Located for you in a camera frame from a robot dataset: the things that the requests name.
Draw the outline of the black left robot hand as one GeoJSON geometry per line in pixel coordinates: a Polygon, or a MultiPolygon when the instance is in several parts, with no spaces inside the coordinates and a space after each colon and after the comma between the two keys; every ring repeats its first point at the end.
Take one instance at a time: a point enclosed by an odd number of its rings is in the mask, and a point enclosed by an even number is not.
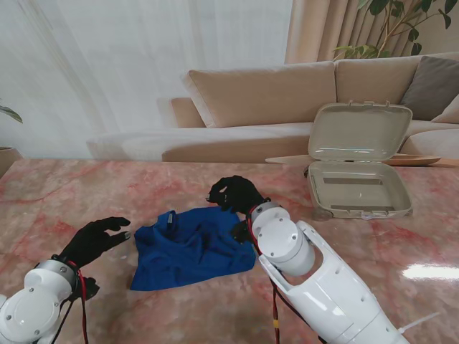
{"type": "Polygon", "coordinates": [[[77,231],[61,253],[53,254],[52,259],[76,268],[84,267],[127,241],[131,233],[120,231],[130,224],[126,218],[114,216],[92,221],[77,231]]]}

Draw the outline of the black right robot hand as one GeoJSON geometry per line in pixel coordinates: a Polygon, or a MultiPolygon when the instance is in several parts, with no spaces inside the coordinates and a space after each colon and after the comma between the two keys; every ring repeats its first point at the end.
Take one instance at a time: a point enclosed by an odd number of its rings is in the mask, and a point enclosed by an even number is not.
{"type": "Polygon", "coordinates": [[[248,215],[260,204],[271,201],[263,197],[255,185],[241,176],[223,177],[210,189],[206,200],[217,204],[223,211],[248,215]]]}

